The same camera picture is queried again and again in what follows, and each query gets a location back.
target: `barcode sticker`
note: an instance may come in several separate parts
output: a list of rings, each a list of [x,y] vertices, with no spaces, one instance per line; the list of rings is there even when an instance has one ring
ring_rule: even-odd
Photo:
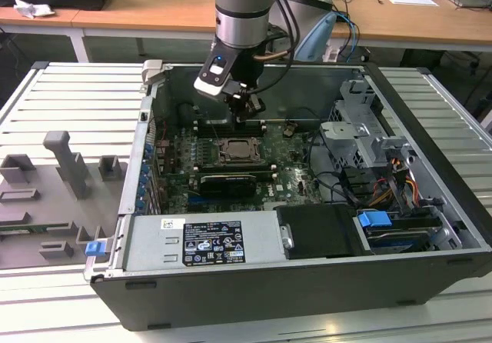
[[[183,229],[185,218],[163,218],[161,220],[161,230]]]

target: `motherboard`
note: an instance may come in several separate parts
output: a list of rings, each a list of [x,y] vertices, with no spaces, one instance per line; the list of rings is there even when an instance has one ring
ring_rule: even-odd
[[[210,125],[169,130],[156,142],[163,214],[322,203],[307,164],[309,133],[292,124],[258,123],[243,132]]]

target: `blue cable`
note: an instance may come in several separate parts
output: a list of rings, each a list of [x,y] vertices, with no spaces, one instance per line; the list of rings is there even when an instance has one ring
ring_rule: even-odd
[[[351,31],[352,31],[352,48],[351,48],[351,53],[347,57],[347,62],[349,62],[350,59],[351,59],[351,56],[352,56],[352,54],[354,53],[354,50],[355,50],[356,31],[355,31],[354,23],[349,18],[347,18],[347,16],[341,14],[340,12],[336,12],[335,11],[334,13],[337,14],[338,16],[340,16],[343,20],[345,20],[345,22],[347,23],[347,25],[351,27]]]

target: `crumpled paper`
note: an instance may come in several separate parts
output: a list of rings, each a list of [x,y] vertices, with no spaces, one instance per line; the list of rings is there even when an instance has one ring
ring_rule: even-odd
[[[21,0],[15,0],[14,8],[19,14],[26,18],[34,18],[38,16],[54,15],[55,12],[48,5],[33,5]]]

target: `blue slot clip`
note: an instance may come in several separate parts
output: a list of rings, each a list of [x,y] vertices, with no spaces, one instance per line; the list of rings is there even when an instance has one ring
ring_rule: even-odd
[[[106,241],[90,241],[85,246],[85,255],[89,256],[104,256],[106,254]]]
[[[358,215],[363,228],[367,226],[392,226],[386,211],[364,211]]]

